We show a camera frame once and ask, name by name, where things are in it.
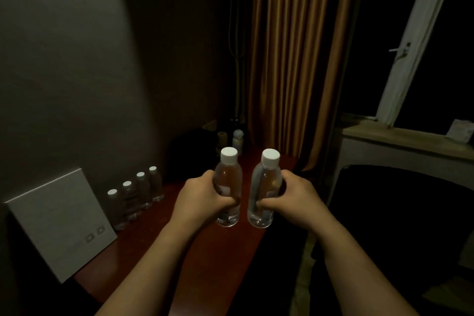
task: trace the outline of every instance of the chair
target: chair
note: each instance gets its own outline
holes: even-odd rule
[[[397,168],[343,168],[329,209],[415,308],[453,276],[474,228],[474,191]],[[340,315],[318,245],[312,256],[311,314]]]

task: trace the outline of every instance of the brown curtain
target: brown curtain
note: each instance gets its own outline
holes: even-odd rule
[[[352,0],[253,0],[252,141],[312,169],[328,137]]]

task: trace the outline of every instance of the hand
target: hand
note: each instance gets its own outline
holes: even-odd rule
[[[231,197],[216,193],[212,184],[214,171],[207,170],[198,178],[186,181],[176,199],[170,223],[195,233],[227,208],[237,206]]]
[[[310,181],[288,170],[282,170],[281,175],[286,181],[285,193],[281,197],[262,199],[257,206],[276,211],[291,223],[318,235],[334,219],[331,212]]]

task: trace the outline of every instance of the wooden desk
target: wooden desk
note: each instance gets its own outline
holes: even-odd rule
[[[184,260],[169,315],[225,316],[265,229],[247,221],[252,171],[262,149],[239,157],[243,171],[240,220],[230,228],[212,223],[196,237]],[[293,169],[296,158],[282,155],[280,167]],[[118,238],[74,276],[103,303],[145,254],[168,223],[182,183],[164,186],[165,198],[117,233]]]

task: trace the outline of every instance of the white window frame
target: white window frame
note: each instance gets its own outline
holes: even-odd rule
[[[392,127],[425,51],[444,0],[416,0],[377,109],[379,122]]]

